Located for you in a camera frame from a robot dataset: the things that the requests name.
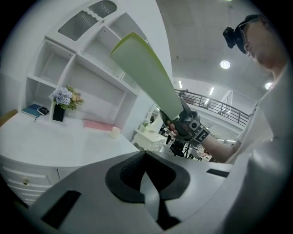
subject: book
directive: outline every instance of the book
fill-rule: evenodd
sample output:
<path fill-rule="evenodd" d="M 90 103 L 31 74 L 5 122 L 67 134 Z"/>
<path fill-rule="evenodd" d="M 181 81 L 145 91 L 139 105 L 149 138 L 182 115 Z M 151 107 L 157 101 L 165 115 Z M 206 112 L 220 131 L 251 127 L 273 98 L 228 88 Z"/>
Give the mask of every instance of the book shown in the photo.
<path fill-rule="evenodd" d="M 33 117 L 39 117 L 41 114 L 38 112 L 38 108 L 41 106 L 37 104 L 32 104 L 22 110 L 22 113 L 25 113 L 27 115 L 33 116 Z"/>
<path fill-rule="evenodd" d="M 46 115 L 49 113 L 49 110 L 47 108 L 41 106 L 37 109 L 37 112 L 39 112 L 41 115 Z"/>
<path fill-rule="evenodd" d="M 93 129 L 99 129 L 103 131 L 111 131 L 114 127 L 113 124 L 107 124 L 103 122 L 97 122 L 93 120 L 83 119 L 83 124 L 85 128 L 93 128 Z"/>

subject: potted plant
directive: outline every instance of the potted plant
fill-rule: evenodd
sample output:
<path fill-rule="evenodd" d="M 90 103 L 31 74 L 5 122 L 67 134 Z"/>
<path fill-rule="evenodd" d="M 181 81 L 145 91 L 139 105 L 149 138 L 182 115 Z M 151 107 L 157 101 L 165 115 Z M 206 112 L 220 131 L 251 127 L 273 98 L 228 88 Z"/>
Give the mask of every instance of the potted plant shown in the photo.
<path fill-rule="evenodd" d="M 65 110 L 75 110 L 77 105 L 81 105 L 84 100 L 81 94 L 74 91 L 70 86 L 61 87 L 50 94 L 49 98 L 55 104 L 53 119 L 62 122 Z"/>

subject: small candle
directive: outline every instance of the small candle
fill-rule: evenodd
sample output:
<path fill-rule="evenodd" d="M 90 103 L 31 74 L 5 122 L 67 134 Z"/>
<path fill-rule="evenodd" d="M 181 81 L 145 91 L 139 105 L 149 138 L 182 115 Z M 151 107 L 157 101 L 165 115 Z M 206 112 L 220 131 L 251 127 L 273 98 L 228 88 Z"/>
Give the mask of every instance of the small candle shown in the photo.
<path fill-rule="evenodd" d="M 110 137 L 113 138 L 113 139 L 117 139 L 119 134 L 120 134 L 120 132 L 121 132 L 120 128 L 113 127 L 112 131 L 110 133 Z"/>

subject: blue book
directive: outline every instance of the blue book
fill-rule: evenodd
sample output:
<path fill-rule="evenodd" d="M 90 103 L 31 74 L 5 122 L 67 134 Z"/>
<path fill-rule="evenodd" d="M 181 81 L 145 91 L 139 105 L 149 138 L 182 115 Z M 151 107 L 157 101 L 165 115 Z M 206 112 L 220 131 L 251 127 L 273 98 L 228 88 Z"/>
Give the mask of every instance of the blue book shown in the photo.
<path fill-rule="evenodd" d="M 22 110 L 22 113 L 25 113 L 27 115 L 30 116 L 34 116 L 34 117 L 39 117 L 41 114 L 37 111 L 38 108 L 40 108 L 41 106 L 37 105 L 37 104 L 32 104 L 26 108 L 24 108 Z"/>

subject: glasses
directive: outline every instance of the glasses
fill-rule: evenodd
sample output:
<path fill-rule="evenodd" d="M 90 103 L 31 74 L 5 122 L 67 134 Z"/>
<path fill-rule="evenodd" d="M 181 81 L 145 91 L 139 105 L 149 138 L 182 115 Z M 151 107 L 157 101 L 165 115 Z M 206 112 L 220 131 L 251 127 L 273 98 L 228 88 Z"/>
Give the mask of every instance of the glasses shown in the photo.
<path fill-rule="evenodd" d="M 258 18 L 253 19 L 253 20 L 251 20 L 251 21 L 248 21 L 248 22 L 246 22 L 246 23 L 244 23 L 244 24 L 242 24 L 242 25 L 239 25 L 240 34 L 241 34 L 241 37 L 242 37 L 242 40 L 243 40 L 243 47 L 244 47 L 244 45 L 247 43 L 247 39 L 246 39 L 246 36 L 245 36 L 244 28 L 245 28 L 245 26 L 247 26 L 249 23 L 256 22 L 256 21 L 258 21 Z M 246 54 L 247 56 L 250 56 L 249 51 L 247 51 L 247 50 L 245 50 L 245 54 Z"/>

